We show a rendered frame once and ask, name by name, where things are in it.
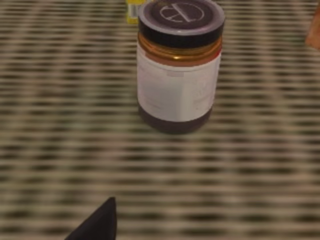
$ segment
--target orange object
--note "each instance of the orange object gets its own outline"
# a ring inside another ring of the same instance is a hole
[[[305,44],[320,51],[320,2],[315,11]]]

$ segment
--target white label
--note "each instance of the white label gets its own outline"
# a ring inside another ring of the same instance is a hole
[[[157,63],[137,45],[137,96],[141,107],[155,118],[187,122],[205,115],[214,103],[221,53],[192,67]]]

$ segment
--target jar base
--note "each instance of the jar base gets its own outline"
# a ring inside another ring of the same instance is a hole
[[[191,121],[174,122],[156,118],[147,113],[140,104],[138,104],[139,115],[146,124],[159,132],[172,135],[189,134],[200,129],[210,118],[211,111],[212,109],[205,115]]]

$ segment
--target bamboo mat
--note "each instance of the bamboo mat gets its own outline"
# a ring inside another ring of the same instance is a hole
[[[319,240],[316,0],[219,0],[212,116],[157,133],[123,0],[0,0],[0,239],[63,240],[108,197],[117,240]]]

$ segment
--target glass jar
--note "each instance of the glass jar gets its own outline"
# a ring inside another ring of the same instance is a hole
[[[186,134],[209,119],[225,15],[211,0],[154,0],[139,10],[137,98],[142,119]]]

